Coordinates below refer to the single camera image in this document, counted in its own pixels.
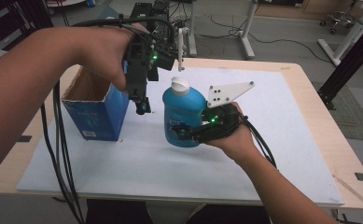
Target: open box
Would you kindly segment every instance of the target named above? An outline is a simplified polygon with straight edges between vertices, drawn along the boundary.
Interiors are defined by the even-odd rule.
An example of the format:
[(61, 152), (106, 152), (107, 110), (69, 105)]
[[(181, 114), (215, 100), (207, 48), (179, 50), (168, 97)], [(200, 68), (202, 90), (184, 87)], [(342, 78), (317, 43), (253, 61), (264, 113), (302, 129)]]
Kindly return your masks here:
[(111, 82), (81, 67), (62, 102), (83, 138), (118, 140), (129, 98)]

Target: white bottle cap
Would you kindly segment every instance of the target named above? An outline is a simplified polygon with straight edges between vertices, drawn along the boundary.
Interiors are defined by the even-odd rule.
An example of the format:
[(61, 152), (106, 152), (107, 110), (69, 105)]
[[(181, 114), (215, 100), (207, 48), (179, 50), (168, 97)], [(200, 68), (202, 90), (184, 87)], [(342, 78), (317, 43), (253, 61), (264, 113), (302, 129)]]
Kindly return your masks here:
[(182, 77), (172, 78), (172, 90), (177, 96), (183, 96), (189, 92), (189, 83)]

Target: dark pants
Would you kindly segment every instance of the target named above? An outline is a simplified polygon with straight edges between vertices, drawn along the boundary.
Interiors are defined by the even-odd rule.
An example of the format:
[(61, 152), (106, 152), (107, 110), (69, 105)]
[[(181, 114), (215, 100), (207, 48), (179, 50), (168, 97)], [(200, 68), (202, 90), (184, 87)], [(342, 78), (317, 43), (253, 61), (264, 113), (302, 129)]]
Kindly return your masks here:
[[(264, 207), (207, 204), (187, 224), (270, 224)], [(152, 224), (146, 203), (88, 199), (86, 224)]]

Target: detergent bottle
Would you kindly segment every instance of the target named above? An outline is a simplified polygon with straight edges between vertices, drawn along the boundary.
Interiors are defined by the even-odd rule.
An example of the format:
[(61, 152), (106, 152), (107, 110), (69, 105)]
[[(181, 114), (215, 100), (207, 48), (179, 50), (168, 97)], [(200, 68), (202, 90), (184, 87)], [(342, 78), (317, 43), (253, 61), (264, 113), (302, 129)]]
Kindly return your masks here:
[(167, 141), (177, 147), (196, 147), (199, 143), (192, 139), (180, 139), (182, 133), (176, 133), (172, 128), (202, 125), (202, 111), (205, 108), (205, 98), (200, 92), (189, 86), (182, 77), (172, 78), (172, 87), (167, 89), (162, 100), (164, 102), (164, 132)]

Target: forearm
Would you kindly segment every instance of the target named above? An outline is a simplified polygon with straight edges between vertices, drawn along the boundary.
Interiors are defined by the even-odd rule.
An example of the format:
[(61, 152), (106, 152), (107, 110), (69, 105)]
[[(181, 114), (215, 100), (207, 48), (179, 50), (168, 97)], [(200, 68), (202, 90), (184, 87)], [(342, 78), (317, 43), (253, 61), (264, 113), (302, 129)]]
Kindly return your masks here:
[(336, 223), (295, 188), (257, 150), (239, 165), (250, 177), (273, 223)]
[(0, 163), (64, 70), (77, 62), (66, 30), (42, 30), (0, 58)]

